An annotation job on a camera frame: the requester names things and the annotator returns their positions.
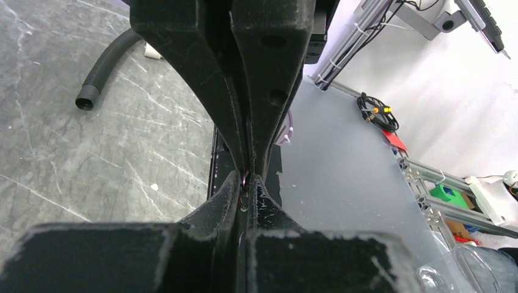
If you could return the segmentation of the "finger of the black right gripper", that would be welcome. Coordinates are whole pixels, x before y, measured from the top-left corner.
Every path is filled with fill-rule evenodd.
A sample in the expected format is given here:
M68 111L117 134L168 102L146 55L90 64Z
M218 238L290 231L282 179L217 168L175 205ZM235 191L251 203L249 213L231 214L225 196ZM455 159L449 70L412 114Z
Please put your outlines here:
M304 63L315 1L233 1L231 30L244 70L251 173L266 173L274 136Z
M183 78L223 137L236 169L246 171L231 1L131 1L129 6L131 28Z

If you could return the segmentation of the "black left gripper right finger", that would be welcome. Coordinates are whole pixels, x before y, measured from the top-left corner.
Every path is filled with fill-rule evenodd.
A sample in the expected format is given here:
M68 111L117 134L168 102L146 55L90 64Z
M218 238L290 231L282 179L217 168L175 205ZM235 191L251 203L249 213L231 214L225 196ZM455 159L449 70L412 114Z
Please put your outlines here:
M247 292L420 292L402 240L378 231L306 230L252 175L246 233Z

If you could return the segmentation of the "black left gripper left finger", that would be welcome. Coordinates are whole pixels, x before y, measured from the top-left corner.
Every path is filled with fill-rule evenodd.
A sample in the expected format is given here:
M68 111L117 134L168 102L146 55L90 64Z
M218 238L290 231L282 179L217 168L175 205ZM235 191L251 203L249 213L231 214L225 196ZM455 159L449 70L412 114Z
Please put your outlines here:
M239 171L175 223L46 223L14 246L2 292L236 292Z

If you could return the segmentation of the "white pipe elbow right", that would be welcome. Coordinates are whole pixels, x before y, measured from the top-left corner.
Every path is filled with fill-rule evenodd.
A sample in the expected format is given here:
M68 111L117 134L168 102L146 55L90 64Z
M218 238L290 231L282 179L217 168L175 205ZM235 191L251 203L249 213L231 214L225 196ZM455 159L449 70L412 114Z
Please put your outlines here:
M162 59L162 55L160 55L160 53L157 52L157 50L155 50L149 43L145 44L144 56L156 60Z

